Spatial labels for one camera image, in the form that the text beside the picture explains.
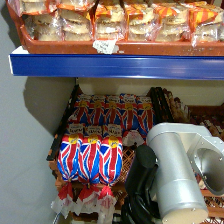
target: snack package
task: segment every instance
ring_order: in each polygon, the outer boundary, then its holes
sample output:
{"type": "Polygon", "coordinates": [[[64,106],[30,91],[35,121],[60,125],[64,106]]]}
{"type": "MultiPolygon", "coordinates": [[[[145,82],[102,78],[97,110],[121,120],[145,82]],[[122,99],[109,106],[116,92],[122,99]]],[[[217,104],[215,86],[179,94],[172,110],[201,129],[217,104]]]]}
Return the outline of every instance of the snack package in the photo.
{"type": "Polygon", "coordinates": [[[69,117],[68,121],[76,124],[87,124],[88,123],[88,111],[91,96],[86,94],[79,94],[74,105],[74,112],[69,117]]]}
{"type": "Polygon", "coordinates": [[[92,23],[88,11],[60,10],[65,41],[90,41],[92,23]]]}
{"type": "Polygon", "coordinates": [[[46,14],[57,9],[55,0],[8,0],[8,3],[18,16],[46,14]]]}
{"type": "Polygon", "coordinates": [[[141,0],[125,0],[127,16],[127,39],[131,41],[150,41],[154,39],[157,20],[153,8],[141,0]]]}
{"type": "Polygon", "coordinates": [[[121,94],[121,116],[124,131],[138,130],[138,109],[136,96],[133,94],[121,94]]]}
{"type": "Polygon", "coordinates": [[[220,40],[220,29],[223,24],[223,9],[206,2],[184,4],[189,8],[189,24],[191,43],[196,46],[200,42],[220,40]]]}
{"type": "Polygon", "coordinates": [[[146,136],[150,129],[156,125],[156,116],[153,110],[153,105],[150,97],[138,96],[138,121],[139,132],[146,136]]]}
{"type": "Polygon", "coordinates": [[[121,102],[119,96],[106,96],[104,115],[105,125],[121,124],[121,102]]]}
{"type": "Polygon", "coordinates": [[[86,127],[83,143],[79,153],[78,180],[84,188],[75,203],[75,213],[90,214],[98,212],[97,199],[99,189],[99,150],[102,141],[102,128],[100,126],[86,127]]]}
{"type": "Polygon", "coordinates": [[[66,185],[60,190],[51,208],[57,213],[61,213],[65,218],[68,213],[74,212],[72,181],[78,180],[78,158],[80,147],[83,142],[83,125],[70,123],[66,133],[62,138],[59,155],[58,169],[62,174],[66,185]]]}
{"type": "Polygon", "coordinates": [[[104,126],[104,138],[100,147],[100,182],[105,184],[98,198],[98,224],[112,223],[116,199],[111,192],[120,176],[122,167],[121,126],[109,124],[104,126]]]}
{"type": "Polygon", "coordinates": [[[126,21],[119,0],[100,0],[95,12],[95,40],[122,40],[126,21]]]}
{"type": "Polygon", "coordinates": [[[89,124],[103,125],[105,96],[93,95],[89,104],[89,124]]]}
{"type": "Polygon", "coordinates": [[[33,16],[34,39],[39,41],[62,41],[62,25],[58,12],[33,16]]]}
{"type": "Polygon", "coordinates": [[[73,11],[88,11],[95,5],[95,0],[57,0],[57,7],[73,11]]]}
{"type": "Polygon", "coordinates": [[[188,8],[178,3],[152,4],[152,8],[159,16],[160,24],[155,41],[182,41],[190,38],[188,8]]]}

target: union jack flag print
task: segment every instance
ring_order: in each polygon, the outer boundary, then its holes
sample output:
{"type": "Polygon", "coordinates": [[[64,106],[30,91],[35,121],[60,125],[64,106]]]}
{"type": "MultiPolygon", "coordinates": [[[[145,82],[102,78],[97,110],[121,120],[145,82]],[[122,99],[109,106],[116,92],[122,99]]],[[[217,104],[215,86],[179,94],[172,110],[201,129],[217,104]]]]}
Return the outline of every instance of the union jack flag print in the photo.
{"type": "Polygon", "coordinates": [[[122,167],[122,138],[108,136],[100,147],[100,182],[113,186],[120,176],[122,167]]]}
{"type": "Polygon", "coordinates": [[[126,130],[138,129],[138,109],[136,96],[132,94],[121,94],[122,126],[126,130]]]}
{"type": "Polygon", "coordinates": [[[104,122],[105,96],[92,96],[89,104],[89,124],[103,125],[104,122]]]}
{"type": "Polygon", "coordinates": [[[74,112],[68,119],[69,122],[73,123],[80,123],[80,124],[87,124],[89,115],[89,104],[90,104],[91,96],[80,94],[75,102],[74,105],[74,112]]]}
{"type": "Polygon", "coordinates": [[[102,129],[97,126],[87,127],[79,154],[79,182],[99,183],[99,150],[102,140],[102,129]]]}
{"type": "Polygon", "coordinates": [[[149,130],[156,125],[155,112],[150,97],[137,97],[139,132],[146,136],[149,130]]]}
{"type": "Polygon", "coordinates": [[[58,155],[58,169],[66,182],[78,179],[78,156],[83,134],[64,135],[58,155]]]}
{"type": "Polygon", "coordinates": [[[104,115],[104,124],[121,124],[121,103],[119,96],[106,96],[104,115]]]}

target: price tag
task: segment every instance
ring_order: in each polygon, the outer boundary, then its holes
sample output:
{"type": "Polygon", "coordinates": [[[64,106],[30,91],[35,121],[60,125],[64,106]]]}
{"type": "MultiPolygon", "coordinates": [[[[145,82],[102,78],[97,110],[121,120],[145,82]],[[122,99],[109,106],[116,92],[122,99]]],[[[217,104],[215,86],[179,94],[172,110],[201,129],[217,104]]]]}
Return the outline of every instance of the price tag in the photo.
{"type": "Polygon", "coordinates": [[[116,40],[95,40],[93,42],[93,48],[98,53],[112,54],[115,47],[116,40]]]}

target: cardboard tray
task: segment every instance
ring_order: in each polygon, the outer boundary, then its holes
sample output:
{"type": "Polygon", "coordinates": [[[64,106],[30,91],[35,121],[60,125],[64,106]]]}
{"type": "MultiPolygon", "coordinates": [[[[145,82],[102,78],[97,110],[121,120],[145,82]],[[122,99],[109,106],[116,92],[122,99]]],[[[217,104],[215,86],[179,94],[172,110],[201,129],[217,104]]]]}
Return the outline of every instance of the cardboard tray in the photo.
{"type": "MultiPolygon", "coordinates": [[[[31,54],[97,54],[93,41],[38,41],[26,31],[24,21],[9,6],[9,14],[15,23],[22,46],[31,54]]],[[[171,56],[223,56],[224,43],[201,43],[192,47],[190,42],[126,42],[116,43],[116,54],[122,55],[171,55],[171,56]]]]}

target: blue shelf edge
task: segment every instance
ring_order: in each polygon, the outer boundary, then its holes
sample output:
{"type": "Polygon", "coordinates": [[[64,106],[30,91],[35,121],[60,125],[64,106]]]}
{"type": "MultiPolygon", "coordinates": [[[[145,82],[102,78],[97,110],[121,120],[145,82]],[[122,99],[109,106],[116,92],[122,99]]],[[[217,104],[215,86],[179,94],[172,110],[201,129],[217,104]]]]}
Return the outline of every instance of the blue shelf edge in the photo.
{"type": "Polygon", "coordinates": [[[224,56],[9,55],[14,76],[224,80],[224,56]]]}

